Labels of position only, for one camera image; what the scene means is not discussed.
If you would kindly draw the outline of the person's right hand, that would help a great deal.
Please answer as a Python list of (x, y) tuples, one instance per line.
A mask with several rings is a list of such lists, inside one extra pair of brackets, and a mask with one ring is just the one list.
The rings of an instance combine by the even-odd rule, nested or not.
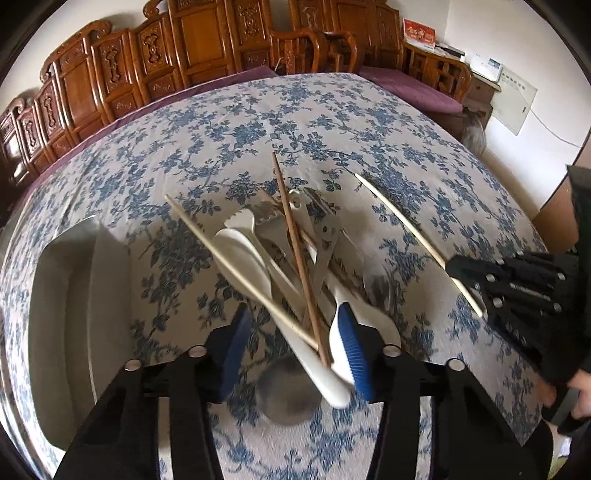
[[(571, 416), (574, 419), (589, 417), (591, 415), (591, 374), (579, 370), (568, 382), (568, 386), (579, 390), (578, 400), (571, 410)], [(556, 402), (556, 389), (541, 378), (536, 384), (536, 392), (545, 407), (551, 408)]]

